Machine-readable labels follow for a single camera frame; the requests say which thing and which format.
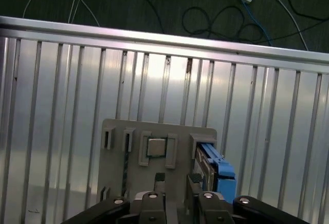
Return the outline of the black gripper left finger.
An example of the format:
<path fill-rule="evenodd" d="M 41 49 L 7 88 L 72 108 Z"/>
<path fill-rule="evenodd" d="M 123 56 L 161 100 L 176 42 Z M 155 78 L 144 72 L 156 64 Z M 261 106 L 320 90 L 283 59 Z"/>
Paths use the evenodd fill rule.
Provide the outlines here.
<path fill-rule="evenodd" d="M 64 223 L 166 223 L 165 173 L 156 173 L 154 190 L 139 192 L 133 201 L 108 196 Z"/>

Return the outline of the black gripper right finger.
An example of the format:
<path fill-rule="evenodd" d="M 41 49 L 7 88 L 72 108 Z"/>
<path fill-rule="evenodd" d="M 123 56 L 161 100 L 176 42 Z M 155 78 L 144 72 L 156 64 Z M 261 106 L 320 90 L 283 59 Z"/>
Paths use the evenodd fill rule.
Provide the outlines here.
<path fill-rule="evenodd" d="M 193 223 L 306 223 L 251 196 L 228 203 L 219 193 L 203 191 L 201 175 L 187 175 L 187 210 Z"/>

